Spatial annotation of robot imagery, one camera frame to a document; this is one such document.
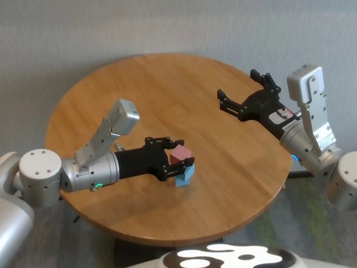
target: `gray wall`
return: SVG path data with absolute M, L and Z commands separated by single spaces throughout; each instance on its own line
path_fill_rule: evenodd
M 79 79 L 122 57 L 180 51 L 248 72 L 324 68 L 330 123 L 357 150 L 357 1 L 2 0 L 0 155 L 44 144 L 54 106 Z

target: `wooden tabletop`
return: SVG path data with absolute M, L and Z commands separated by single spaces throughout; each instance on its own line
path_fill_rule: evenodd
M 186 187 L 143 175 L 94 193 L 62 192 L 63 198 L 92 224 L 146 245 L 187 246 L 244 227 L 277 195 L 292 160 L 258 122 L 221 111 L 217 89 L 242 102 L 261 86 L 230 65 L 187 54 L 127 58 L 79 81 L 52 114 L 47 149 L 73 157 L 124 98 L 140 121 L 118 142 L 132 149 L 147 136 L 184 139 L 196 171 Z

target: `black and white pattern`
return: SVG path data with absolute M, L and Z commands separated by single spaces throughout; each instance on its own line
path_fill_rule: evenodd
M 223 243 L 174 251 L 162 260 L 167 268 L 288 268 L 295 262 L 287 251 Z

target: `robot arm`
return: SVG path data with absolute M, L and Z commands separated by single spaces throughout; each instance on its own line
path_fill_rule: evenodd
M 142 174 L 158 180 L 183 174 L 195 159 L 169 164 L 165 149 L 184 145 L 169 137 L 145 138 L 141 148 L 108 152 L 120 135 L 130 133 L 139 120 L 132 102 L 119 99 L 97 132 L 73 158 L 37 149 L 0 158 L 0 267 L 6 267 L 20 248 L 35 219 L 32 207 L 48 207 L 59 200 L 60 189 L 73 192 L 97 188 Z M 20 191 L 21 199 L 14 194 Z
M 344 154 L 336 144 L 327 119 L 321 67 L 304 65 L 288 76 L 290 98 L 300 107 L 297 114 L 279 102 L 280 87 L 269 73 L 260 75 L 252 70 L 250 77 L 263 89 L 242 104 L 219 89 L 220 109 L 240 121 L 260 122 L 308 171 L 330 178 L 327 196 L 333 204 L 345 210 L 357 209 L 357 152 Z

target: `stacked blocks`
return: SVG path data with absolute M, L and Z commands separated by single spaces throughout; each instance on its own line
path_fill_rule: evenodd
M 173 152 L 170 154 L 170 163 L 175 164 L 180 161 L 184 161 L 186 158 L 192 157 L 192 153 L 189 149 L 182 145 L 177 145 Z M 185 186 L 190 184 L 190 179 L 195 172 L 195 165 L 188 166 L 185 173 L 175 176 L 175 186 Z

